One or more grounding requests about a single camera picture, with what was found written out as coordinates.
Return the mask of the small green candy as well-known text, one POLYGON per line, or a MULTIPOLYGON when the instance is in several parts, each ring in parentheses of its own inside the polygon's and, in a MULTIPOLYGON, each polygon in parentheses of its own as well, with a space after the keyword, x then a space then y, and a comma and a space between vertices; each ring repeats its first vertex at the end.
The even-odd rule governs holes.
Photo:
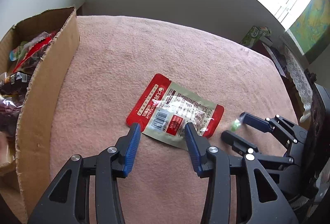
POLYGON ((236 118, 230 126, 230 131, 231 132, 236 132, 243 124, 244 122, 244 117, 238 117, 236 118))

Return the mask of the white lace cloth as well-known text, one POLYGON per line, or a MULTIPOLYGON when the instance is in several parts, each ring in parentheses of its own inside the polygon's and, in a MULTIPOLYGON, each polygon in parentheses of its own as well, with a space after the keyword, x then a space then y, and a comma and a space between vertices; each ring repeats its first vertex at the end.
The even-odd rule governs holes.
POLYGON ((299 122, 305 122, 311 116, 311 106, 312 106, 312 97, 313 92, 312 88, 307 80, 304 70, 296 60, 295 56, 291 50, 284 45, 282 53, 286 59, 286 68, 290 74, 291 79, 295 85, 298 95, 303 104, 303 114, 299 119, 299 122))

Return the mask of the green jelly cup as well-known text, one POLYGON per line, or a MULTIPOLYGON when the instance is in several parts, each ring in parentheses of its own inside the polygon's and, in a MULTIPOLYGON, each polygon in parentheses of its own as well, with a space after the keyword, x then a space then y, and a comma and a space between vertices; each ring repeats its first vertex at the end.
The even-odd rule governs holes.
POLYGON ((10 61, 14 62, 15 60, 21 59, 23 56, 25 56, 27 49, 28 46, 26 45, 19 45, 18 47, 16 47, 9 54, 10 61))

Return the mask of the red clear dates packet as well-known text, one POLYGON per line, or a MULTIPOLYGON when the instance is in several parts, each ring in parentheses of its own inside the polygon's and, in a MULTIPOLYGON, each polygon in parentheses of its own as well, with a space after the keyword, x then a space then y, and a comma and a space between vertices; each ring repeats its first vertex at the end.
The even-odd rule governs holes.
POLYGON ((6 133, 8 137, 14 137, 16 134, 18 116, 21 112, 22 105, 22 101, 1 99, 1 131, 6 133))

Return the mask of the Snickers chocolate bar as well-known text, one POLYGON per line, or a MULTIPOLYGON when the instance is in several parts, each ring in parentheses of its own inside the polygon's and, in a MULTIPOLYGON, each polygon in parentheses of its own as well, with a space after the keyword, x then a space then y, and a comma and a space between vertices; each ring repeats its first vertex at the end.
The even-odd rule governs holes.
POLYGON ((20 95, 27 92, 32 75, 16 72, 1 81, 1 95, 20 95))

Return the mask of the red white snack pouch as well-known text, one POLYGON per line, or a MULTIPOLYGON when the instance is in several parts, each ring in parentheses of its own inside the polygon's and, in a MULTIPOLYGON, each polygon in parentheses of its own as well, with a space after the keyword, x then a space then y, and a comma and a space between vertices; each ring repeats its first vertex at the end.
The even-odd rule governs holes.
POLYGON ((197 134, 209 139, 223 114, 223 106, 157 73, 129 113, 126 124, 139 123, 144 135, 187 150, 185 125, 193 123, 197 134))

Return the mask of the green white carton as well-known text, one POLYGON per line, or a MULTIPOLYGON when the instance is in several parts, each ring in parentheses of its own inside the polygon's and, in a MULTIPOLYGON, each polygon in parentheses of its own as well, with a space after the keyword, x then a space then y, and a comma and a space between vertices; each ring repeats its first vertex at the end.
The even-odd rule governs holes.
POLYGON ((257 41, 259 41, 260 37, 270 37, 272 34, 272 31, 267 26, 252 26, 252 28, 249 30, 249 32, 244 36, 242 41, 240 42, 240 45, 243 45, 245 47, 251 48, 257 41))

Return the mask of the pink table cloth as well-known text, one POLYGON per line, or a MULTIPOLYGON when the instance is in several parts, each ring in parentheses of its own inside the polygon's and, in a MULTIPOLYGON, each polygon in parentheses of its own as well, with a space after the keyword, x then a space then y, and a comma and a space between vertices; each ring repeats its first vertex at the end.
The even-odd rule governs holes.
POLYGON ((185 123, 231 153, 220 135, 242 112, 297 120, 273 62, 233 41, 142 18, 77 23, 81 43, 54 113, 50 177, 72 155, 97 155, 140 123, 132 172, 118 181, 126 223, 201 221, 207 180, 182 148, 185 123))

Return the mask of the brown cardboard box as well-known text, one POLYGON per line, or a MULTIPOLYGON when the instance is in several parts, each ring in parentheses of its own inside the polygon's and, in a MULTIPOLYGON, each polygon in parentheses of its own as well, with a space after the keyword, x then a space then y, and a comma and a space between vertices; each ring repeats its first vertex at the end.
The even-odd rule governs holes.
POLYGON ((63 80, 79 46, 74 6, 46 10, 22 20, 1 40, 1 72, 11 68, 9 52, 23 40, 56 31, 36 66, 18 117, 15 162, 1 166, 1 195, 15 217, 26 223, 50 182, 50 135, 63 80))

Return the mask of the landscape painting scroll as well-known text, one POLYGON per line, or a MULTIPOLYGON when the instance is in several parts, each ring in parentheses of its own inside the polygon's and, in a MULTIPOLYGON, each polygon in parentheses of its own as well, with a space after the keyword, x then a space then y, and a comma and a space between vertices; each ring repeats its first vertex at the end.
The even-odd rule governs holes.
POLYGON ((313 63, 329 45, 329 0, 311 0, 280 39, 296 56, 313 63))

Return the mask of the dark teapot ornament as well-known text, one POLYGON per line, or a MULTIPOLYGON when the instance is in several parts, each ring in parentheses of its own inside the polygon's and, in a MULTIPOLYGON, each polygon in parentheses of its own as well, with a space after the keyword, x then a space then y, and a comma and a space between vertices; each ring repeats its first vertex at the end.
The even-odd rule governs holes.
POLYGON ((316 74, 313 73, 313 72, 310 72, 309 69, 306 69, 306 70, 304 71, 304 74, 305 74, 305 76, 306 76, 306 78, 307 78, 307 81, 308 81, 309 85, 310 85, 311 87, 313 87, 314 83, 315 83, 316 80, 317 80, 317 76, 316 76, 316 74))

